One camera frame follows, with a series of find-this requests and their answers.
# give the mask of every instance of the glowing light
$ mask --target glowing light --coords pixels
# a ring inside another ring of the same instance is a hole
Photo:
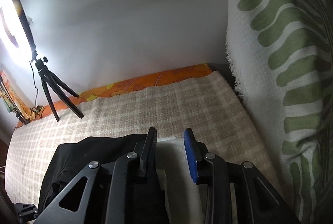
[[[26,65],[27,61],[31,60],[32,54],[13,0],[2,0],[1,2],[3,18],[6,24],[0,19],[0,38],[11,58],[19,65]],[[16,43],[13,43],[7,35],[5,25],[13,38],[15,37],[18,46],[15,46]]]

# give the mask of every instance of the black tripod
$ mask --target black tripod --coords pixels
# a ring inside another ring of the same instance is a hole
[[[47,84],[58,95],[58,97],[61,99],[61,101],[63,101],[66,104],[66,106],[68,106],[68,108],[76,114],[76,116],[78,116],[80,119],[82,119],[84,117],[83,113],[75,106],[75,104],[73,104],[71,102],[71,100],[69,100],[69,98],[60,89],[60,87],[62,87],[65,91],[72,94],[74,97],[79,97],[79,95],[77,93],[75,93],[75,91],[73,91],[70,87],[68,87],[64,82],[62,82],[54,73],[49,71],[47,66],[44,64],[44,62],[45,63],[48,62],[46,57],[44,57],[43,60],[44,61],[42,61],[41,59],[36,60],[35,65],[38,70],[38,74],[40,75],[40,77],[42,79],[43,90],[45,92],[47,101],[49,102],[50,108],[51,108],[54,116],[56,117],[56,120],[59,121],[59,116],[58,116],[56,109],[54,107],[54,104],[52,102],[52,98],[51,98],[49,89],[47,87]]]

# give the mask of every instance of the green and white curtain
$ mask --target green and white curtain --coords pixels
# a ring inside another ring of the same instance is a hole
[[[333,196],[331,0],[229,0],[227,52],[302,223]]]

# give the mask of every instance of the beige plaid cloth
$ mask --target beige plaid cloth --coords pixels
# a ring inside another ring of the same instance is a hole
[[[226,161],[253,162],[278,190],[265,148],[224,78],[213,72],[166,86],[81,103],[81,120],[69,109],[15,130],[10,142],[5,184],[13,203],[38,204],[44,174],[61,143],[86,137],[122,137],[157,129],[158,137],[182,137],[192,128],[196,139]]]

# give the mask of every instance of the silver bolt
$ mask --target silver bolt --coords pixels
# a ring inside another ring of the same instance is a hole
[[[206,153],[206,154],[205,154],[205,157],[206,157],[207,159],[214,159],[214,158],[215,158],[215,154],[213,154],[213,153]]]
[[[91,168],[91,169],[95,169],[98,167],[98,162],[97,161],[91,161],[89,164],[88,164],[88,167]]]
[[[127,158],[129,158],[129,159],[134,159],[137,156],[138,156],[138,154],[135,153],[135,152],[130,152],[130,153],[127,154]]]
[[[253,167],[253,164],[249,161],[245,161],[243,163],[243,166],[246,168],[246,169],[251,169]]]

